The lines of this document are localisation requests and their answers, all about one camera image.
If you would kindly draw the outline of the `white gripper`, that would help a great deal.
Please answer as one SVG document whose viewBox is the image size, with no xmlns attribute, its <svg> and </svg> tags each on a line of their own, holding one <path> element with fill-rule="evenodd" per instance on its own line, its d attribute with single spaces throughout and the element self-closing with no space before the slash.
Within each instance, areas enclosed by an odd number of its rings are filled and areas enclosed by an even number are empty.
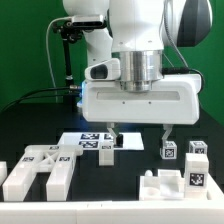
<svg viewBox="0 0 224 224">
<path fill-rule="evenodd" d="M 84 85 L 82 112 L 88 122 L 108 123 L 115 146 L 122 145 L 115 123 L 164 124 L 165 145 L 172 124 L 194 124 L 199 119 L 200 89 L 198 74 L 165 75 L 146 92 L 123 91 L 116 81 L 89 81 Z"/>
</svg>

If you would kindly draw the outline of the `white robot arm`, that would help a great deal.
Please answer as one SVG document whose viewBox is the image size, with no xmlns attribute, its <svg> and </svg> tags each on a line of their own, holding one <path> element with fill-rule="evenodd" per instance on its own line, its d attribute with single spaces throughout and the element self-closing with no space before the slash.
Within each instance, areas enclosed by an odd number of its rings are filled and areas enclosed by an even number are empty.
<svg viewBox="0 0 224 224">
<path fill-rule="evenodd" d="M 166 69 L 162 53 L 200 43 L 212 26 L 209 0 L 63 0 L 87 42 L 82 113 L 105 122 L 121 146 L 117 123 L 175 124 L 199 119 L 203 78 L 188 66 Z"/>
</svg>

